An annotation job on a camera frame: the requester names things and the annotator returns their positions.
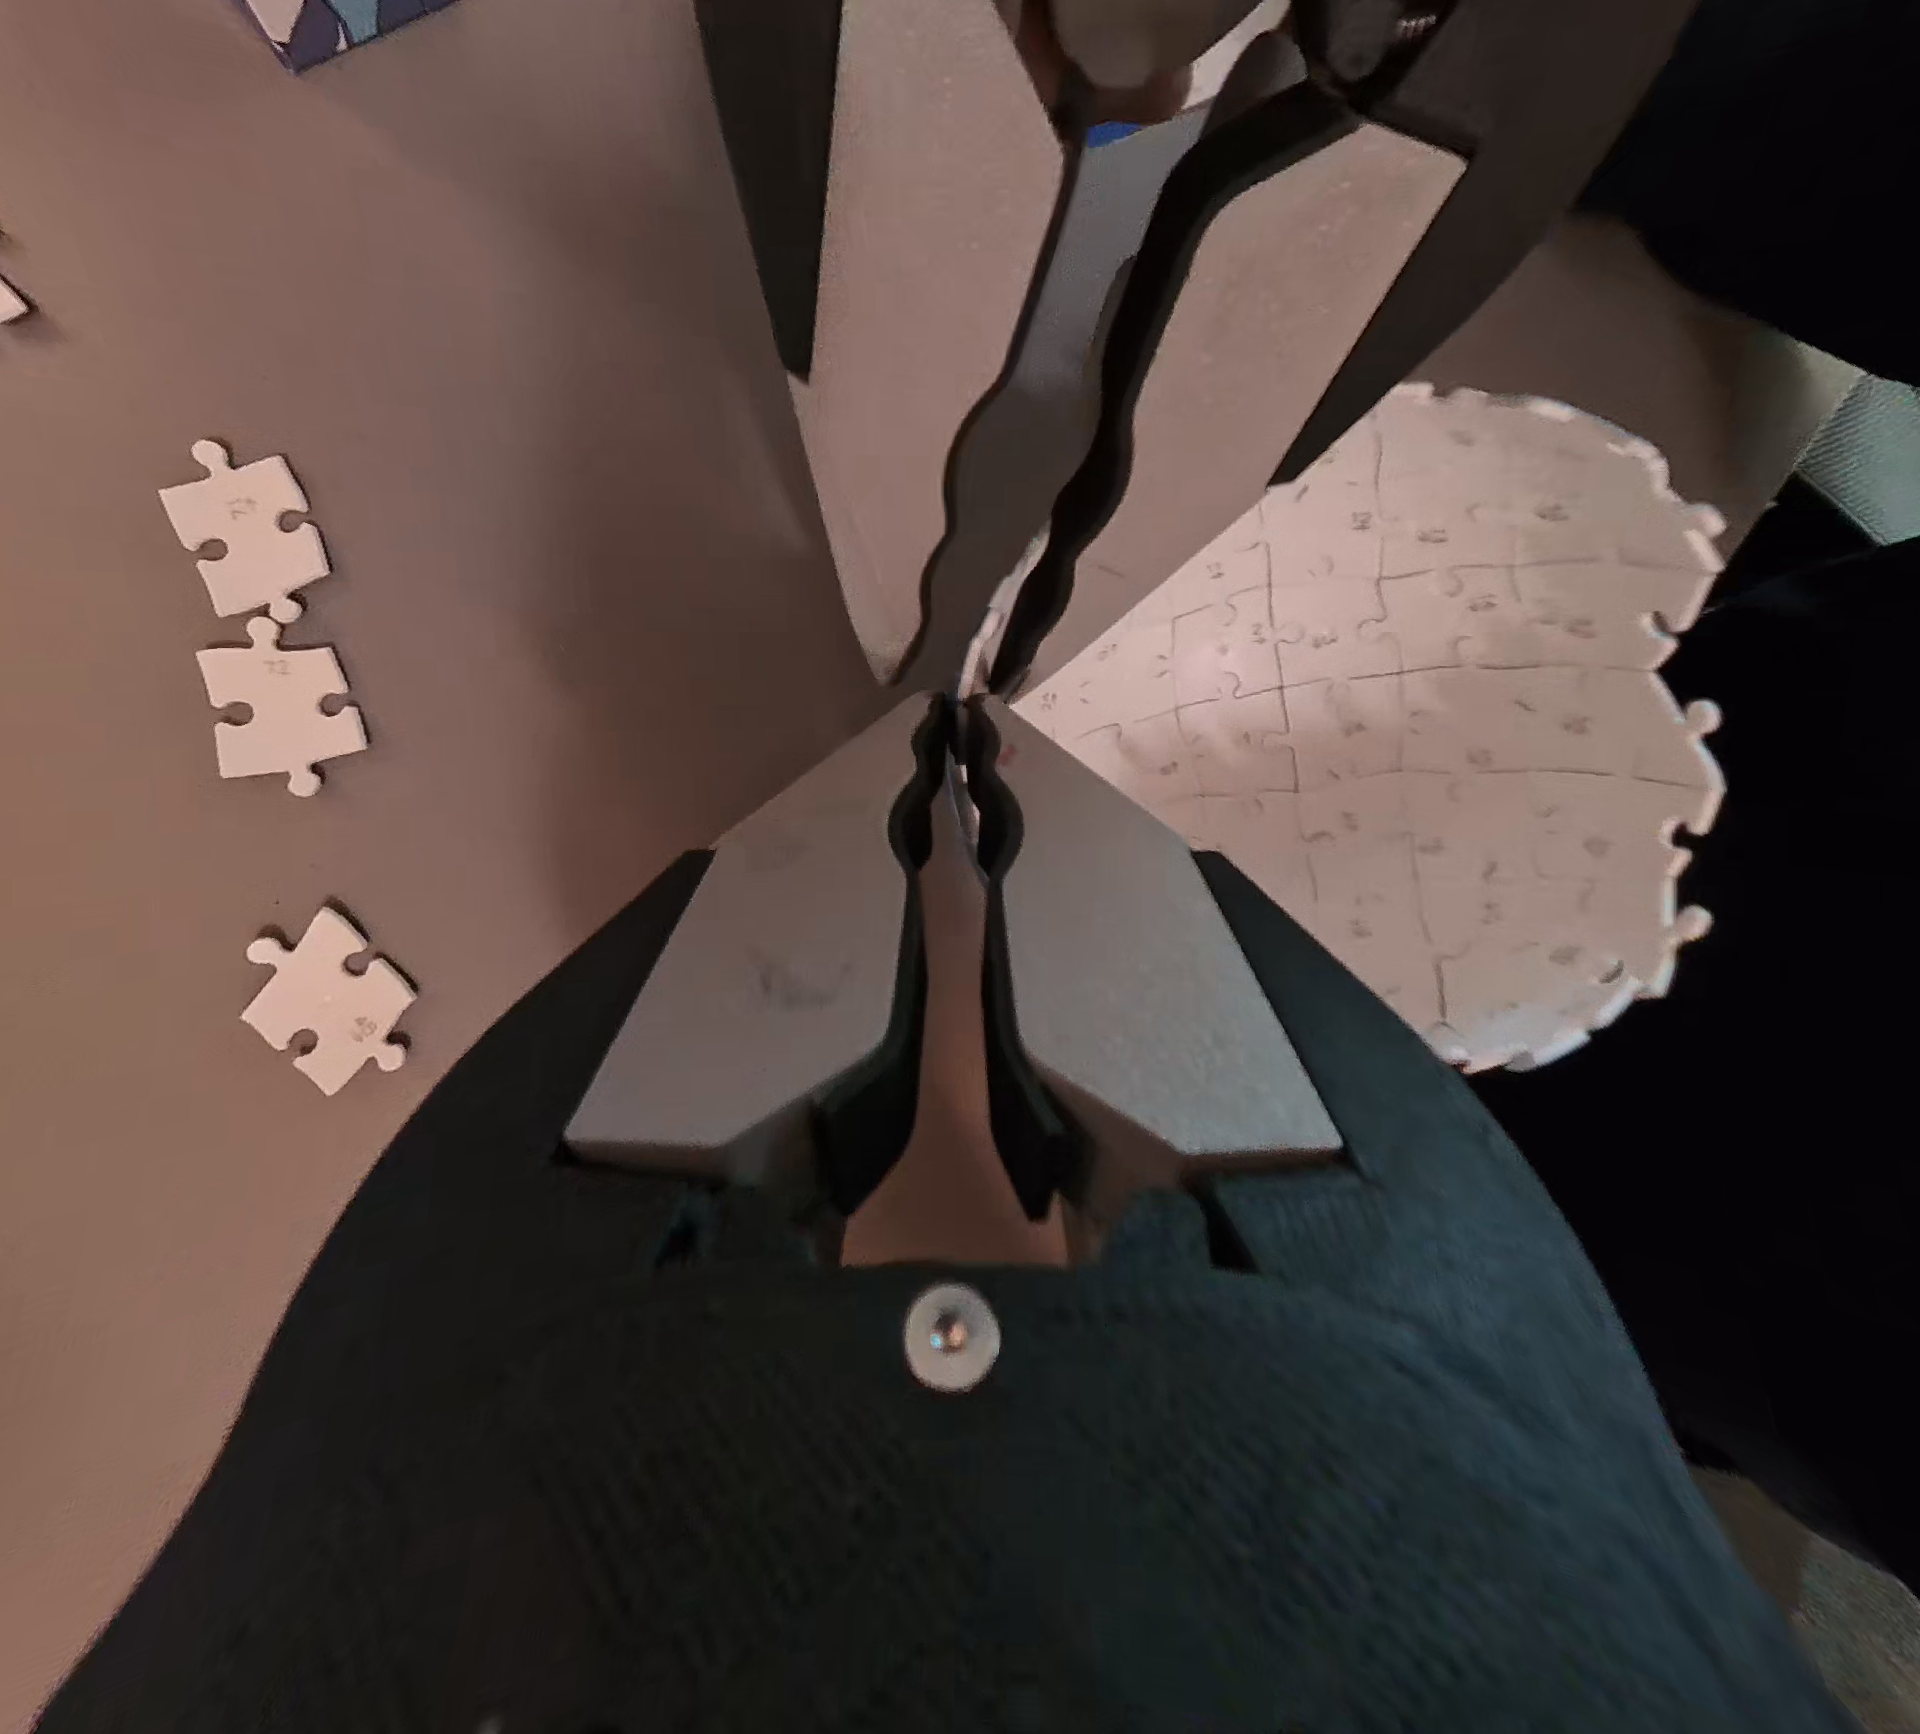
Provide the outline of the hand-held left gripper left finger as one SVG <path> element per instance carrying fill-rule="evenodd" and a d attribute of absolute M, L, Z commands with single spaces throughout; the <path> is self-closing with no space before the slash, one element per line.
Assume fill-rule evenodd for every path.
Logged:
<path fill-rule="evenodd" d="M 909 695 L 733 827 L 674 917 L 568 1148 L 853 1220 L 917 1123 L 922 872 L 947 696 Z"/>

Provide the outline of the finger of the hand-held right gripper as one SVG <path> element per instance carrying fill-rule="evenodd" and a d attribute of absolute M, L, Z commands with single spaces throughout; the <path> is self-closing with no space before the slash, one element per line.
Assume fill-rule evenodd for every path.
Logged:
<path fill-rule="evenodd" d="M 947 457 L 1005 372 L 1061 189 L 995 0 L 843 0 L 808 470 L 875 684 L 922 636 Z"/>
<path fill-rule="evenodd" d="M 1362 336 L 1464 158 L 1287 86 L 1172 165 L 1095 348 L 1095 414 L 983 684 L 1016 695 L 1307 470 L 1424 348 Z"/>

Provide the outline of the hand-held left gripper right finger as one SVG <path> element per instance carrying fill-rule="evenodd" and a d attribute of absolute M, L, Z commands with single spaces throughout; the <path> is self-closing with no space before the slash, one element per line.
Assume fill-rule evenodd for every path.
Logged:
<path fill-rule="evenodd" d="M 1342 1138 L 1188 842 L 995 696 L 958 714 L 983 878 L 983 1045 L 1029 1220 L 1320 1166 Z"/>

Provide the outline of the partly built white puzzle ball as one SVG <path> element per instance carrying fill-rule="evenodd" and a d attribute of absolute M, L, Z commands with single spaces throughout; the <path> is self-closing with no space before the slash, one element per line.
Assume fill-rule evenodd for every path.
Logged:
<path fill-rule="evenodd" d="M 1723 777 L 1662 665 L 1723 520 L 1641 437 L 1405 386 L 1012 704 L 1461 1070 L 1669 992 Z"/>

